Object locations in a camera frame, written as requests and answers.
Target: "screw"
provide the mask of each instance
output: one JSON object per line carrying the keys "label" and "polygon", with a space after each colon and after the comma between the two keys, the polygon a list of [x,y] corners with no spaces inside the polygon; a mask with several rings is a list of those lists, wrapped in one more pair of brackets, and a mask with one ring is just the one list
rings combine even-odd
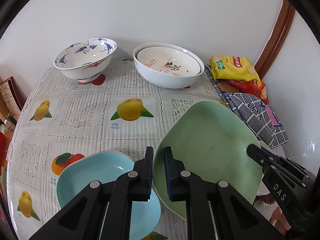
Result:
{"label": "screw", "polygon": [[180,174],[182,177],[189,177],[191,175],[190,171],[181,171]]}
{"label": "screw", "polygon": [[130,178],[135,178],[138,176],[138,173],[136,171],[129,171],[128,176]]}
{"label": "screw", "polygon": [[92,181],[92,182],[90,183],[90,187],[91,187],[91,188],[97,188],[97,187],[99,187],[99,186],[100,186],[100,182],[97,181],[97,180],[94,180],[94,181]]}
{"label": "screw", "polygon": [[228,182],[226,182],[225,180],[220,180],[218,185],[220,187],[228,187],[229,186]]}

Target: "yellow chip bag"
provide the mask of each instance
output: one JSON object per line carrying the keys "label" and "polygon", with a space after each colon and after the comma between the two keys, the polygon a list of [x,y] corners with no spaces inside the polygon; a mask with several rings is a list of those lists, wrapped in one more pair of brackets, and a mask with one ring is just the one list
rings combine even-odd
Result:
{"label": "yellow chip bag", "polygon": [[254,66],[246,57],[211,57],[210,65],[214,79],[260,80]]}

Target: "light blue dish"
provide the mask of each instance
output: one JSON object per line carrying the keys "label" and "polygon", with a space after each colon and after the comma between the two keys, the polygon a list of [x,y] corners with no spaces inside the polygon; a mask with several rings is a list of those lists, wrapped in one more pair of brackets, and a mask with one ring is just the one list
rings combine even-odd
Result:
{"label": "light blue dish", "polygon": [[[91,181],[107,183],[121,174],[132,171],[134,162],[116,151],[99,152],[69,165],[57,183],[57,197],[60,207],[64,207]],[[140,240],[155,229],[161,215],[159,199],[151,191],[148,202],[133,202],[130,225],[130,240]]]}

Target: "folded fabric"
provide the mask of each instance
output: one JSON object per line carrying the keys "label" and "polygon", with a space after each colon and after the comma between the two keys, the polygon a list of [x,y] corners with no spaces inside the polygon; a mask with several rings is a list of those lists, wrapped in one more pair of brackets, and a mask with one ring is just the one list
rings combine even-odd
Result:
{"label": "folded fabric", "polygon": [[212,77],[210,66],[204,66],[221,99],[250,128],[258,140],[265,142],[271,149],[289,141],[281,122],[268,104],[254,95],[221,91]]}

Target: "green plate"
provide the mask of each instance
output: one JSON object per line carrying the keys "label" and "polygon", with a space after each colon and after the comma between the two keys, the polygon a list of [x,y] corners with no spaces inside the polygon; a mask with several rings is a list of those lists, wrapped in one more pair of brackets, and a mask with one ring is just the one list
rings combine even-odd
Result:
{"label": "green plate", "polygon": [[162,202],[186,219],[185,202],[168,199],[163,149],[171,146],[173,157],[203,180],[228,181],[253,203],[262,176],[262,168],[246,154],[249,144],[259,146],[255,135],[228,108],[202,101],[191,106],[165,135],[153,159],[153,182]]}

